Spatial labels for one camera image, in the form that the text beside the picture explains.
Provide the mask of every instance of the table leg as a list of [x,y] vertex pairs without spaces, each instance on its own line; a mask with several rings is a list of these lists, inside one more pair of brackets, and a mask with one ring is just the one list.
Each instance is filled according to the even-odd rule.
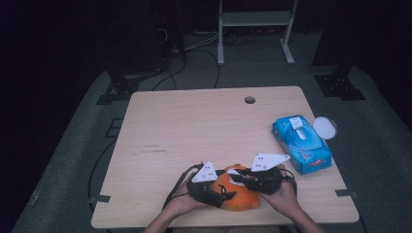
[[285,54],[285,57],[286,57],[289,65],[293,65],[293,64],[294,64],[294,59],[293,59],[293,57],[292,57],[291,50],[289,50],[288,41],[289,41],[289,37],[290,37],[291,32],[292,32],[292,26],[293,26],[294,16],[296,15],[297,2],[298,2],[298,0],[294,0],[294,1],[293,1],[293,5],[292,5],[292,9],[291,9],[291,14],[290,14],[289,20],[288,20],[288,26],[287,26],[287,28],[286,28],[285,38],[282,38],[282,39],[280,40],[280,41],[281,41],[282,50],[283,50],[283,52],[284,52],[284,54]]
[[224,65],[224,54],[223,54],[223,0],[219,1],[218,65]]

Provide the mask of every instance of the black floor stand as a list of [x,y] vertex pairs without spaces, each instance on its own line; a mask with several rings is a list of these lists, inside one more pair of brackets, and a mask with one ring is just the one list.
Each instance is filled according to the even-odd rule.
[[135,74],[136,78],[127,79],[125,75],[113,74],[108,70],[111,82],[105,93],[100,95],[96,105],[110,105],[113,101],[130,100],[131,95],[137,91],[141,81],[154,77],[161,72],[161,70],[158,70],[149,74]]
[[348,79],[350,69],[339,66],[331,75],[315,76],[316,82],[325,97],[340,97],[342,100],[364,100],[361,91]]

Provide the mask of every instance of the black strap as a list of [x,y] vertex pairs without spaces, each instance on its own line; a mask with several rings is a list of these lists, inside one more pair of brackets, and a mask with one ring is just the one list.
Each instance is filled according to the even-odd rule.
[[162,210],[167,206],[167,204],[169,204],[170,200],[172,200],[173,195],[175,195],[176,190],[178,190],[178,188],[180,187],[180,185],[182,184],[182,182],[185,180],[185,177],[188,175],[188,172],[194,168],[197,168],[198,170],[200,170],[200,168],[203,167],[203,163],[197,164],[197,165],[193,165],[191,167],[189,167],[183,174],[182,176],[179,178],[179,180],[176,182],[175,186],[173,187],[173,189],[170,191],[169,195],[166,198],[166,201],[163,204],[163,208],[161,208]]

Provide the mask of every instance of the cable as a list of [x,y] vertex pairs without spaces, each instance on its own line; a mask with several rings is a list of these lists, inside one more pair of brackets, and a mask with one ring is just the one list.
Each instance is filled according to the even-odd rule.
[[288,169],[279,169],[279,170],[280,171],[285,171],[286,173],[291,174],[292,178],[294,179],[294,174],[291,171],[289,171]]
[[177,74],[179,74],[179,73],[181,73],[181,72],[185,69],[185,67],[186,67],[186,62],[185,62],[185,60],[184,60],[183,58],[178,57],[178,56],[173,57],[173,58],[178,58],[178,59],[180,59],[180,60],[182,60],[182,61],[184,62],[182,68],[181,68],[179,71],[177,71],[176,73],[174,73],[174,74],[169,73],[169,70],[167,69],[167,73],[169,73],[169,76],[166,77],[166,78],[164,78],[164,79],[161,80],[160,82],[158,82],[158,83],[152,88],[152,91],[154,91],[159,85],[161,85],[163,82],[165,82],[166,80],[168,80],[168,79],[170,79],[170,78],[172,78],[172,80],[173,80],[174,88],[177,89],[176,81],[175,81],[175,79],[174,79],[174,76],[177,75]]
[[360,213],[359,213],[359,215],[360,215],[361,228],[363,229],[363,232],[364,232],[364,233],[367,233],[366,224],[365,224],[364,221],[363,221],[363,217],[361,217],[361,214],[360,214]]
[[252,39],[248,39],[245,36],[239,36],[237,34],[229,34],[224,37],[223,43],[226,46],[231,46],[231,47],[241,47],[245,46],[249,43],[252,43],[255,40],[255,34],[251,35]]
[[202,167],[203,167],[203,163],[196,164],[196,165],[193,165],[193,166],[189,167],[184,173],[182,173],[181,177],[178,179],[175,186],[170,191],[169,195],[167,195],[167,198],[164,201],[163,207],[161,208],[162,210],[167,206],[167,204],[169,204],[170,200],[172,200],[174,198],[175,192],[178,190],[178,188],[182,184],[183,180],[188,175],[188,172],[191,171],[194,168],[196,168],[197,170],[200,170]]
[[188,195],[189,193],[188,192],[185,192],[185,193],[182,193],[182,194],[179,194],[179,195],[174,195],[173,197],[172,197],[172,199],[173,198],[176,198],[176,197],[180,197],[180,196],[185,196],[185,195]]
[[[218,33],[214,32],[214,34],[215,35],[213,35],[211,38],[208,38],[208,39],[206,39],[202,42],[199,42],[199,43],[195,44],[194,46],[185,48],[185,50],[193,50],[193,49],[196,49],[196,48],[200,48],[200,47],[206,46],[206,45],[218,40]],[[171,50],[171,52],[178,53],[179,51],[178,50]]]
[[[103,151],[100,153],[100,155],[99,155],[99,157],[97,158],[97,160],[94,162],[93,168],[91,169],[90,176],[88,177],[88,185],[87,185],[87,196],[88,196],[88,200],[90,200],[90,198],[91,198],[91,179],[92,179],[92,177],[93,177],[94,170],[96,169],[97,164],[99,163],[100,159],[103,157],[103,155],[104,155],[104,154],[106,153],[106,151],[109,149],[109,147],[110,147],[112,144],[115,143],[115,141],[116,141],[117,139],[118,139],[118,138],[116,138],[115,140],[113,140],[105,149],[103,149]],[[89,206],[90,206],[91,211],[94,212],[93,205],[92,205],[91,203],[88,203],[88,204],[89,204]]]
[[167,38],[168,38],[167,31],[164,30],[164,29],[157,29],[157,31],[162,31],[162,32],[164,32],[164,39],[163,39],[162,42],[159,42],[161,45],[163,45],[163,43],[165,43],[165,42],[167,41]]
[[219,64],[218,64],[218,59],[217,59],[211,52],[209,52],[209,51],[207,51],[207,50],[190,50],[190,51],[202,51],[202,52],[206,52],[206,53],[208,53],[209,55],[211,55],[212,58],[215,60],[216,67],[218,67],[218,74],[217,74],[217,76],[216,76],[216,80],[215,80],[215,84],[213,85],[213,88],[216,88],[216,86],[218,85],[219,77],[220,77],[220,75],[221,75],[221,67],[220,67]]

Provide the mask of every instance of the forearm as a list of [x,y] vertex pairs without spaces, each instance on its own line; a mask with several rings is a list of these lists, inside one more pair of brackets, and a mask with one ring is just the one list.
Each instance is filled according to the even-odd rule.
[[303,210],[295,213],[290,219],[302,233],[325,233],[324,229]]
[[144,233],[163,233],[166,231],[167,226],[177,216],[172,214],[167,208],[162,211],[143,231]]

